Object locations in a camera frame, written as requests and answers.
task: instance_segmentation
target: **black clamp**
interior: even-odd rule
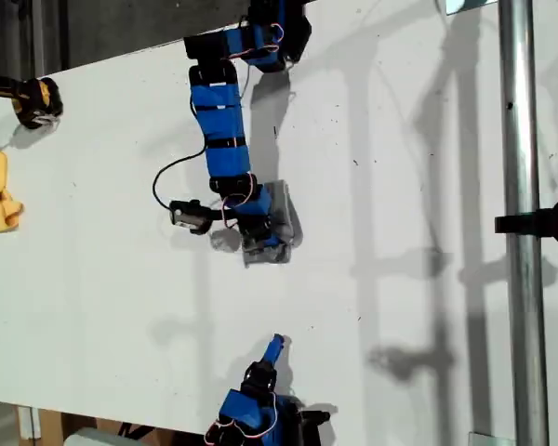
[[[240,386],[240,392],[262,402],[270,402],[269,392],[274,392],[277,383],[277,371],[266,360],[252,362]]]
[[[188,228],[192,234],[204,235],[211,229],[213,221],[222,220],[221,211],[214,211],[210,207],[201,205],[198,200],[189,202],[173,201],[169,204],[169,216],[175,226]],[[232,209],[225,211],[227,219],[236,218]]]
[[[519,216],[498,216],[496,234],[553,237],[558,242],[558,203],[552,209],[538,209]]]

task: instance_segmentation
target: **blue robotic arm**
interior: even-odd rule
[[[300,412],[293,400],[274,393],[274,365],[284,343],[276,334],[262,359],[246,370],[240,390],[230,390],[205,434],[207,446],[321,446],[318,427],[330,413]]]
[[[191,107],[205,137],[210,188],[222,199],[220,211],[198,201],[173,201],[172,223],[195,234],[208,232],[214,220],[237,219],[245,255],[269,255],[285,261],[289,243],[282,230],[288,213],[285,191],[259,184],[251,172],[237,74],[231,59],[242,59],[263,72],[280,72],[301,58],[312,27],[304,14],[307,0],[252,0],[248,24],[185,39],[186,52],[198,64],[190,68]],[[285,192],[278,198],[278,193]]]

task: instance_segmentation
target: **blue block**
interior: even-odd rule
[[[257,401],[233,389],[225,397],[219,415],[244,423],[252,429],[259,429],[262,425],[262,413]]]

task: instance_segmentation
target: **black cable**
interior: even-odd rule
[[[190,110],[193,113],[194,117],[196,117],[196,110],[194,109],[194,105],[193,105],[193,97],[190,96]],[[193,160],[194,158],[198,158],[199,156],[201,156],[203,153],[205,153],[205,149],[206,149],[206,142],[203,145],[203,148],[198,152],[195,153],[193,155],[189,155],[189,156],[185,156],[184,158],[180,158],[168,165],[166,165],[165,167],[163,167],[161,170],[159,170],[159,172],[157,172],[157,175],[155,175],[155,178],[153,180],[153,187],[152,187],[152,192],[153,192],[153,197],[155,197],[155,200],[161,205],[161,207],[167,209],[169,211],[169,206],[166,205],[164,202],[161,201],[161,199],[159,198],[159,195],[157,195],[157,181],[159,181],[159,177],[170,167],[173,167],[176,164],[180,164],[183,163],[185,161],[189,161],[189,160]]]

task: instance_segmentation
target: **wire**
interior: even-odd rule
[[[256,435],[247,435],[241,427],[239,427],[234,421],[232,420],[230,423],[228,423],[227,425],[222,425],[221,422],[218,420],[215,420],[213,422],[213,424],[210,426],[210,428],[207,430],[207,432],[205,433],[205,435],[203,436],[203,439],[205,440],[205,445],[206,446],[215,446],[215,443],[210,442],[209,440],[206,439],[206,436],[209,434],[209,432],[211,431],[211,429],[216,426],[216,427],[230,427],[230,426],[235,426],[236,429],[238,429],[240,431],[240,433],[244,436],[245,439],[261,439],[262,437],[264,437],[265,435],[267,435],[269,432],[271,432],[273,429],[275,429],[275,426],[277,426],[277,395],[274,392],[271,392],[272,394],[272,408],[274,411],[274,418],[272,420],[272,424],[271,427],[269,427],[267,430],[265,430],[264,432],[261,432],[259,434]]]
[[[196,110],[194,109],[194,104],[193,104],[193,95],[190,95],[190,111],[193,113],[193,116],[196,118]],[[189,160],[193,160],[194,158],[198,158],[203,153],[205,153],[205,150],[206,150],[206,142],[205,142],[205,144],[203,144],[203,148],[198,153],[195,153],[195,154],[189,155],[189,156],[185,156],[184,158],[180,158],[180,159],[166,165],[161,170],[159,170],[159,172],[157,172],[157,175],[155,175],[155,178],[153,180],[152,192],[153,192],[153,197],[155,198],[155,200],[159,203],[159,205],[161,207],[163,207],[164,209],[167,209],[169,211],[169,206],[167,206],[164,202],[162,202],[161,199],[159,198],[159,195],[157,194],[157,181],[159,181],[159,177],[167,169],[173,167],[176,164],[180,164],[180,163],[183,163],[185,161],[189,161]]]
[[[252,174],[248,172],[248,174],[250,175],[250,192],[248,193],[248,195],[244,195],[243,193],[231,193],[229,194],[227,197],[225,197],[223,199],[223,201],[221,202],[221,218],[223,218],[223,224],[225,225],[225,228],[227,228],[228,230],[230,230],[231,228],[233,228],[235,226],[235,223],[231,226],[229,226],[227,224],[227,218],[225,217],[225,205],[227,203],[228,198],[230,197],[245,197],[244,200],[237,204],[236,206],[234,206],[232,209],[235,209],[238,206],[241,206],[242,204],[246,203],[248,200],[250,200],[250,197],[252,197],[252,194],[254,193],[254,178],[252,177]]]
[[[277,44],[281,43],[283,38],[286,36],[286,32],[283,29],[283,26],[281,26],[279,23],[271,23],[271,26],[273,28],[279,28],[279,30],[281,31],[281,36],[279,38],[277,38],[277,42],[276,42]],[[277,44],[265,45],[261,49],[266,49],[270,53],[276,53],[277,51],[279,51],[279,45],[277,45]],[[250,48],[250,49],[247,49],[246,51],[242,51],[240,53],[234,53],[234,54],[231,54],[230,56],[228,56],[227,59],[241,58],[242,56],[245,56],[246,54],[251,53],[252,51],[255,51],[255,50],[256,50],[256,48]]]
[[[206,445],[206,446],[215,446],[215,443],[211,443],[210,441],[208,441],[208,440],[206,439],[206,436],[207,436],[208,433],[211,431],[211,429],[213,428],[213,426],[217,426],[217,427],[230,427],[230,426],[233,426],[233,420],[232,420],[230,423],[228,423],[227,425],[223,425],[219,419],[215,420],[215,421],[213,422],[213,424],[209,427],[209,429],[206,431],[205,435],[203,436],[203,438],[204,438],[204,440],[205,440],[205,445]]]
[[[275,395],[275,392],[271,392],[271,393],[272,393],[272,407],[275,411],[275,417],[272,420],[271,427],[269,427],[267,430],[265,430],[264,432],[261,432],[260,434],[257,434],[257,435],[246,435],[241,427],[239,427],[238,425],[235,425],[235,427],[242,433],[244,438],[246,438],[246,439],[261,439],[262,437],[267,435],[269,432],[271,432],[273,429],[275,429],[275,426],[277,424],[277,395]]]
[[[283,40],[283,38],[286,36],[286,32],[284,31],[283,26],[281,26],[279,23],[271,23],[271,26],[275,28],[279,28],[279,30],[281,31],[281,37],[277,39],[277,43],[280,43]]]

